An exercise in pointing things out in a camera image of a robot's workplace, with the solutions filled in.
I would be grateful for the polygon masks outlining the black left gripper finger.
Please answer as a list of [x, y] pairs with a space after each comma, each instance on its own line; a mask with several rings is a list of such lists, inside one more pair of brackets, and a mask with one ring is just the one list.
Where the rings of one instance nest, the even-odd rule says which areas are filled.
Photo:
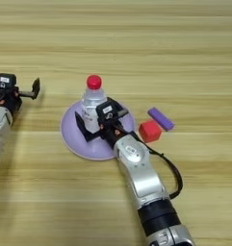
[[27, 98], [31, 98], [32, 100], [35, 100], [39, 95], [39, 91], [40, 91], [40, 79], [36, 78], [32, 84], [31, 91], [19, 91], [18, 94], [21, 97], [27, 97]]

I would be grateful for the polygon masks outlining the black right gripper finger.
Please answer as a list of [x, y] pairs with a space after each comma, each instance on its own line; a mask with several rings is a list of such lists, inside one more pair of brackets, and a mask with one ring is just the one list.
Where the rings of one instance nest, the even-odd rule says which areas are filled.
[[84, 136], [86, 142], [92, 141], [92, 140], [100, 137], [101, 130], [98, 130], [95, 133], [88, 131], [86, 126], [85, 126], [85, 122], [84, 122], [82, 116], [78, 112], [75, 112], [75, 118], [76, 118], [77, 127], [79, 128], [80, 132]]

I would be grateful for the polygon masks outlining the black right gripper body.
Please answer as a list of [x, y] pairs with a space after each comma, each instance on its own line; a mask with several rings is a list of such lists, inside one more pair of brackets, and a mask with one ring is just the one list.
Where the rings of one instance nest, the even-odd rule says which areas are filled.
[[103, 110], [97, 111], [101, 137], [108, 142], [111, 148], [114, 148], [121, 138], [130, 135], [130, 132], [126, 131], [119, 121], [120, 118], [128, 113], [127, 109], [108, 113], [104, 113]]

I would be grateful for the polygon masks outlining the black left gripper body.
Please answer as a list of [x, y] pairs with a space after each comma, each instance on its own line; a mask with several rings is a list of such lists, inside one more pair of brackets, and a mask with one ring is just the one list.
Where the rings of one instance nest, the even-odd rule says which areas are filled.
[[0, 88], [0, 107], [6, 108], [15, 114], [21, 107], [22, 100], [18, 94], [18, 87]]

